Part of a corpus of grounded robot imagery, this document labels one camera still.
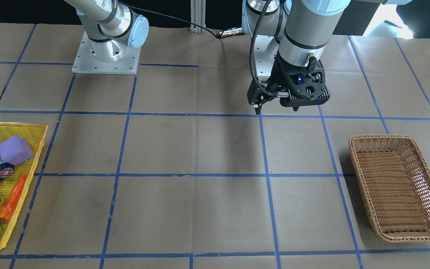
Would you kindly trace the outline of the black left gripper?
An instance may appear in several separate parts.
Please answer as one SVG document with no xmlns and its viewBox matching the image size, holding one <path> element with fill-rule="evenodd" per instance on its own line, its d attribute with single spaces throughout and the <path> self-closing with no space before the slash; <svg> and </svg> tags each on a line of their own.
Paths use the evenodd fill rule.
<svg viewBox="0 0 430 269">
<path fill-rule="evenodd" d="M 293 99 L 289 93 L 284 71 L 281 68 L 287 62 L 281 56 L 275 56 L 271 75 L 265 83 L 257 76 L 255 62 L 255 57 L 249 56 L 249 69 L 252 80 L 247 91 L 247 100 L 250 105 L 255 107 L 256 115 L 261 114 L 262 106 L 273 99 L 280 99 L 280 105 L 283 107 L 293 107 Z M 292 109 L 294 112 L 298 111 L 298 107 L 293 107 Z"/>
</svg>

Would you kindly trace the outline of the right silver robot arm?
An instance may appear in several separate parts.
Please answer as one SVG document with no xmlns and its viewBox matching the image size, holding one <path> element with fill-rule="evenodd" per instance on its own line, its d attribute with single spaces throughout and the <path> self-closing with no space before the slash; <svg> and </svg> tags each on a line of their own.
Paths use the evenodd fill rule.
<svg viewBox="0 0 430 269">
<path fill-rule="evenodd" d="M 69 0 L 85 29 L 79 46 L 82 59 L 73 71 L 95 74 L 135 74 L 140 48 L 149 33 L 146 17 L 117 0 Z"/>
</svg>

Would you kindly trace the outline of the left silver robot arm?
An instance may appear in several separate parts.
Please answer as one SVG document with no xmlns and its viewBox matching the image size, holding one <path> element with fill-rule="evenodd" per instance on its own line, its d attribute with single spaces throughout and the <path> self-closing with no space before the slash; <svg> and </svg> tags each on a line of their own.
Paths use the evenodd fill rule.
<svg viewBox="0 0 430 269">
<path fill-rule="evenodd" d="M 246 97 L 256 115 L 278 99 L 295 112 L 326 103 L 321 55 L 349 0 L 244 0 L 242 30 L 251 35 Z"/>
</svg>

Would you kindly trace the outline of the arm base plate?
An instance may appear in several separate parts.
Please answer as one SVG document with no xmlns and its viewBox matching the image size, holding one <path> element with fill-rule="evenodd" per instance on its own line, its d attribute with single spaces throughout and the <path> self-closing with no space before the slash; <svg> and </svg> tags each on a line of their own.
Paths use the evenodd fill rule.
<svg viewBox="0 0 430 269">
<path fill-rule="evenodd" d="M 258 35 L 255 40 L 254 61 L 256 76 L 265 83 L 270 75 L 279 44 L 275 37 Z"/>
<path fill-rule="evenodd" d="M 77 74 L 136 75 L 140 48 L 133 49 L 109 40 L 105 43 L 92 41 L 87 33 L 82 36 L 72 72 Z"/>
</svg>

